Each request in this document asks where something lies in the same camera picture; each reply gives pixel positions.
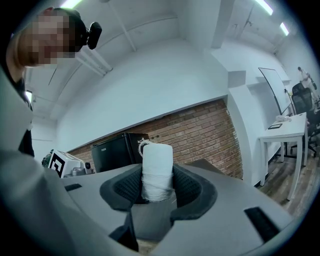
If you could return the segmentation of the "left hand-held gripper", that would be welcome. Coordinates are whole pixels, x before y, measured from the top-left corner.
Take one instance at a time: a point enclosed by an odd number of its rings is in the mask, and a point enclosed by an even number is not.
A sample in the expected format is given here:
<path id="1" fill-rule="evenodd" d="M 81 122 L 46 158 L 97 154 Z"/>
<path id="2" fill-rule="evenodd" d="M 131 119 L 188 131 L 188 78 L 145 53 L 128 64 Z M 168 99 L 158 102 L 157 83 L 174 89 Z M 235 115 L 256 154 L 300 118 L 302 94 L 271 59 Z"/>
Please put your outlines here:
<path id="1" fill-rule="evenodd" d="M 89 162 L 63 151 L 52 149 L 41 161 L 45 168 L 53 169 L 60 178 L 90 175 L 94 173 Z"/>

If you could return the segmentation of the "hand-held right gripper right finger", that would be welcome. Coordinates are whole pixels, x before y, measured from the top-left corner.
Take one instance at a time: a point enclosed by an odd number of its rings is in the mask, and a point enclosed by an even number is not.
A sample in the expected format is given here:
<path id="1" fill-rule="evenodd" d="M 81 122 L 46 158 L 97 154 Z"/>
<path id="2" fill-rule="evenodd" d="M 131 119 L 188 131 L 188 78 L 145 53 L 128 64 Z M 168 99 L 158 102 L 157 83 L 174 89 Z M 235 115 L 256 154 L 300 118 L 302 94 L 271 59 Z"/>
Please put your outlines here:
<path id="1" fill-rule="evenodd" d="M 242 180 L 188 165 L 173 166 L 177 208 L 161 250 L 254 250 L 292 217 Z"/>

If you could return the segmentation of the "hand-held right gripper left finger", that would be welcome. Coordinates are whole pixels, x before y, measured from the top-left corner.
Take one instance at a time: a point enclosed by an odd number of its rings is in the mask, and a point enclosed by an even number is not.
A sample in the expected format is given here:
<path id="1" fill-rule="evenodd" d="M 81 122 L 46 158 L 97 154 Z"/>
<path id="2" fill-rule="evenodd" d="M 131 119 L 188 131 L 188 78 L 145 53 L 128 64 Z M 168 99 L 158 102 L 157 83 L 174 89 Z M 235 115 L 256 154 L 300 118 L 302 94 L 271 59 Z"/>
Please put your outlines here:
<path id="1" fill-rule="evenodd" d="M 131 208 L 141 196 L 141 164 L 63 178 L 62 184 L 80 210 L 111 239 L 139 250 Z"/>

